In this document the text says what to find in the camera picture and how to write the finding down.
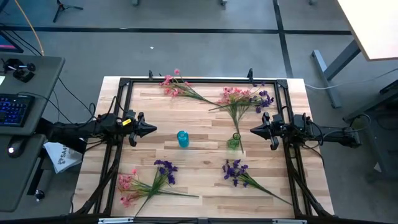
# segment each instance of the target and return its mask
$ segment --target computer monitor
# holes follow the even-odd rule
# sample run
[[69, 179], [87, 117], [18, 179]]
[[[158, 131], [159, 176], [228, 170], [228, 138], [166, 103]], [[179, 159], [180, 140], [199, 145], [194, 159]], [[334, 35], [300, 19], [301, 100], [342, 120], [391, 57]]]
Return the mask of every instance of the computer monitor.
[[0, 31], [0, 52], [23, 53], [23, 51], [14, 41]]

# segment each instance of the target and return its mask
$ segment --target black mouse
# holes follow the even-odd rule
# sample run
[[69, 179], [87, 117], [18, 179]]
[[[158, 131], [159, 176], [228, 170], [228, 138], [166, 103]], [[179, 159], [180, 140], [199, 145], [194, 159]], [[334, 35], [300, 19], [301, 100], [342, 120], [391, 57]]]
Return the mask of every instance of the black mouse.
[[11, 158], [17, 158], [24, 153], [28, 138], [12, 138], [7, 147], [7, 154]]

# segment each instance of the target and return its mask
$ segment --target wooden table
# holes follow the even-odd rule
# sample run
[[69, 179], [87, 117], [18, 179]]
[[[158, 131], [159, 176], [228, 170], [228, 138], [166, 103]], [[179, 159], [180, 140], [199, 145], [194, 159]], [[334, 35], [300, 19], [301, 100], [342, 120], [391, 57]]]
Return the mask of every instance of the wooden table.
[[[318, 74], [325, 87], [360, 52], [366, 60], [398, 58], [398, 1], [337, 0], [347, 19], [354, 40], [327, 66], [319, 50], [312, 52]], [[332, 107], [342, 107], [336, 88], [326, 90]]]
[[[112, 97], [116, 95], [120, 77], [104, 77], [97, 114], [106, 113]], [[311, 116], [304, 82], [288, 79], [293, 111]], [[194, 84], [194, 89], [209, 100], [221, 98], [225, 84]], [[243, 89], [247, 84], [228, 85]], [[274, 96], [272, 85], [266, 85]], [[157, 126], [157, 131], [138, 139], [131, 147], [126, 139], [121, 154], [120, 174], [137, 169], [140, 180], [151, 183], [155, 174], [154, 161], [168, 160], [179, 167], [172, 189], [199, 198], [155, 196], [141, 210], [142, 217], [229, 217], [229, 218], [293, 218], [292, 207], [260, 190], [242, 186], [234, 187], [231, 180], [224, 180], [221, 166], [225, 159], [242, 159], [249, 166], [248, 172], [265, 188], [291, 202], [289, 182], [283, 147], [269, 149], [269, 141], [251, 134], [249, 129], [259, 126], [261, 114], [249, 110], [240, 122], [244, 154], [226, 148], [226, 140], [235, 132], [233, 122], [225, 111], [208, 111], [213, 105], [189, 98], [171, 98], [164, 95], [158, 84], [135, 83], [132, 90], [131, 109], [144, 112], [146, 122]], [[276, 105], [267, 110], [277, 113]], [[178, 146], [176, 134], [186, 130], [190, 135], [188, 149]], [[81, 166], [73, 203], [80, 208], [98, 185], [105, 145], [88, 151]], [[322, 161], [312, 151], [302, 149], [302, 159], [309, 189], [325, 209], [333, 213], [328, 185]], [[104, 191], [101, 211], [106, 204], [108, 189]], [[144, 198], [134, 207], [124, 208], [116, 190], [113, 216], [134, 216]]]

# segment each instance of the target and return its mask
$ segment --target keyboard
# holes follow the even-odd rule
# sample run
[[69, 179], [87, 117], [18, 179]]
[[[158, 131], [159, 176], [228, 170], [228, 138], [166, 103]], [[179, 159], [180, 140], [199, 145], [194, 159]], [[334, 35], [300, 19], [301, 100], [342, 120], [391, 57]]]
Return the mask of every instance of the keyboard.
[[23, 127], [33, 96], [0, 94], [0, 126]]

